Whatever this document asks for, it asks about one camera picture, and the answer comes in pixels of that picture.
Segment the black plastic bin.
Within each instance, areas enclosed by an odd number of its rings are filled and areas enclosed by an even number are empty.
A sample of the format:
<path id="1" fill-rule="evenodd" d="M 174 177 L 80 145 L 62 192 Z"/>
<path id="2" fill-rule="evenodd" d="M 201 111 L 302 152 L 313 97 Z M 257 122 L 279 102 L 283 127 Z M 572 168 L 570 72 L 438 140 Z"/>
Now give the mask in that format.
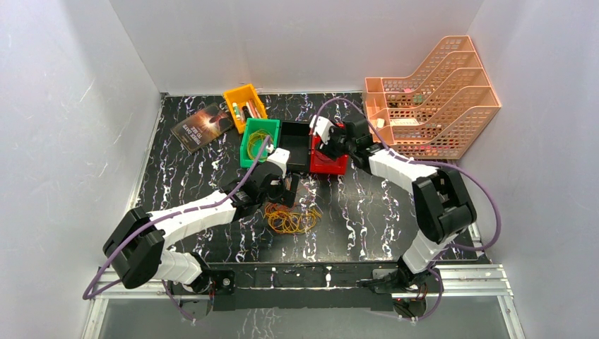
<path id="1" fill-rule="evenodd" d="M 278 147 L 288 150 L 287 171 L 308 173 L 310 168 L 310 136 L 309 123 L 305 121 L 280 122 L 280 138 Z"/>

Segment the red plastic bin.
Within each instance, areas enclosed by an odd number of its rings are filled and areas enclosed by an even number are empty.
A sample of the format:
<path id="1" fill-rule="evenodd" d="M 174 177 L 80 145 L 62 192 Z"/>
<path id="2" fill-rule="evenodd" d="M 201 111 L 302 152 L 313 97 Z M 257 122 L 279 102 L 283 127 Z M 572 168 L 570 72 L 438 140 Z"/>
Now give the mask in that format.
<path id="1" fill-rule="evenodd" d="M 321 144 L 321 148 L 315 150 L 312 141 L 319 141 L 319 138 L 312 138 L 310 147 L 310 173 L 316 174 L 335 174 L 344 175 L 346 172 L 349 156 L 342 152 L 341 145 L 336 143 L 334 132 L 337 133 L 344 129 L 344 126 L 333 123 L 330 132 L 330 140 L 327 145 Z"/>

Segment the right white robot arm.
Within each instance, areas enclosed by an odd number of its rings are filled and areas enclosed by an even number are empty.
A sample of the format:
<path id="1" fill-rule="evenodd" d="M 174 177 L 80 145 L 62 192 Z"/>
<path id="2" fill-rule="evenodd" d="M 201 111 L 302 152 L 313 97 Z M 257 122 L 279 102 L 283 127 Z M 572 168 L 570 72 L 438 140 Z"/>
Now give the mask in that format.
<path id="1" fill-rule="evenodd" d="M 397 269 L 381 278 L 363 280 L 361 287 L 417 292 L 432 274 L 436 259 L 477 214 L 461 173 L 456 169 L 419 165 L 376 142 L 368 121 L 347 121 L 343 126 L 314 117 L 310 126 L 320 138 L 316 151 L 335 160 L 343 155 L 375 177 L 407 191 L 414 200 L 418 231 L 397 261 Z"/>

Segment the green plastic bin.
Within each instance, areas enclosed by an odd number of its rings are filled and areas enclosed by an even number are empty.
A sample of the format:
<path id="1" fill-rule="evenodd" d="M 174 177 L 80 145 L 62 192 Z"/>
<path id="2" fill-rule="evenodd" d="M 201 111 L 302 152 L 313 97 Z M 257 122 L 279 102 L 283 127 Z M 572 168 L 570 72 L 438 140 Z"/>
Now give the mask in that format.
<path id="1" fill-rule="evenodd" d="M 245 127 L 239 149 L 241 168 L 250 168 L 261 146 L 269 136 L 269 145 L 277 148 L 280 139 L 281 120 L 279 119 L 249 119 Z"/>

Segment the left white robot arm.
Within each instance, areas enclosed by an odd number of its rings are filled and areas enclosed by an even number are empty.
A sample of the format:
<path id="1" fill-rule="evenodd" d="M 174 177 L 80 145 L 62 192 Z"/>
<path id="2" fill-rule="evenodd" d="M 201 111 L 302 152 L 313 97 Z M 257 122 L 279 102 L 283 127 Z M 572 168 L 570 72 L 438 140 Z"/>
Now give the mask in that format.
<path id="1" fill-rule="evenodd" d="M 126 289 L 149 280 L 180 283 L 194 294 L 224 287 L 235 275 L 211 268 L 198 254 L 170 247 L 212 227 L 253 215 L 264 203 L 293 206 L 300 177 L 287 175 L 272 162 L 261 163 L 238 180 L 199 200 L 155 213 L 132 208 L 121 219 L 102 250 Z"/>

